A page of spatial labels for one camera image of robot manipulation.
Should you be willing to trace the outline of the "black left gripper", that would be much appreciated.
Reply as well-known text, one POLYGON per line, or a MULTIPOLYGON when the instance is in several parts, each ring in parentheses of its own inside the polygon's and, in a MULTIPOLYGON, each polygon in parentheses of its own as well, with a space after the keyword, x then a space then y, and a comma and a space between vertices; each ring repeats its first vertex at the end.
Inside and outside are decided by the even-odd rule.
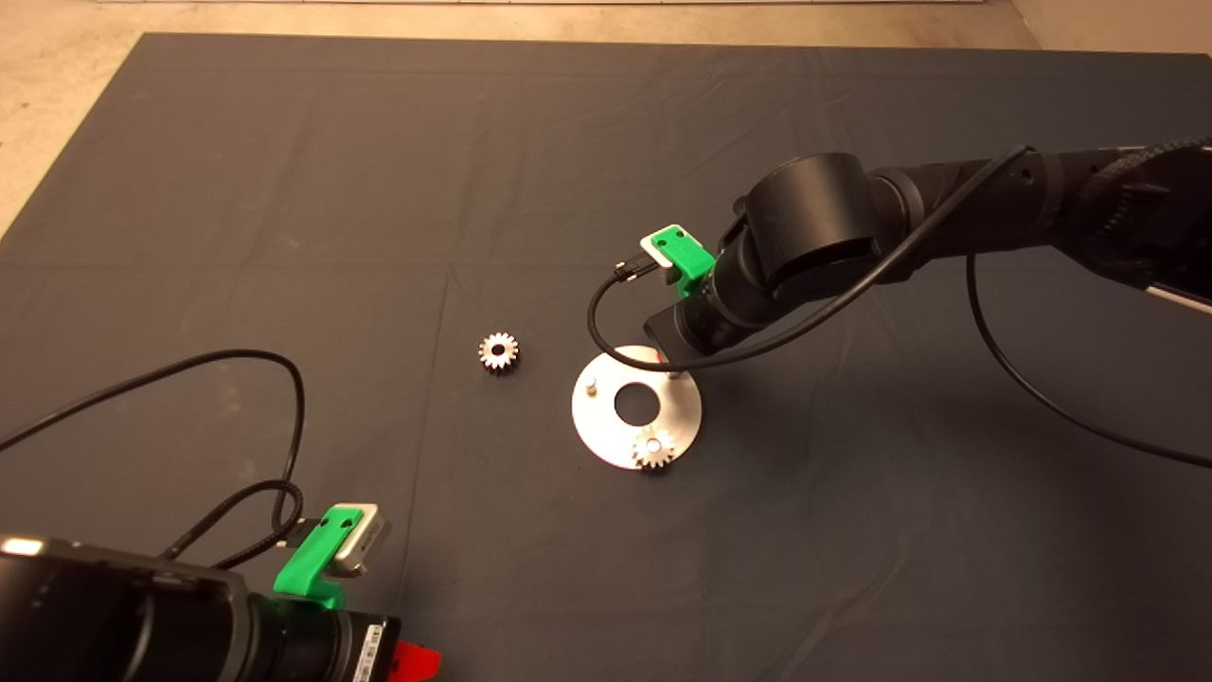
POLYGON ((394 619, 328 611, 314 601, 259 601, 251 644, 252 681, 436 678, 441 652, 399 640, 394 619))

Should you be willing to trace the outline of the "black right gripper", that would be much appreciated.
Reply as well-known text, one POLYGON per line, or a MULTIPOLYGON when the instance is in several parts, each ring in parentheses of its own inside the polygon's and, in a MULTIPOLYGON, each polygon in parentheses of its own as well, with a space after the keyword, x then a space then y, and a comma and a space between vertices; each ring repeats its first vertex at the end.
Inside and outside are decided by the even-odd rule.
POLYGON ((748 340, 754 329, 733 319, 714 281, 705 279, 688 297, 648 316, 644 334, 662 361, 681 366, 719 357, 724 350, 748 340))

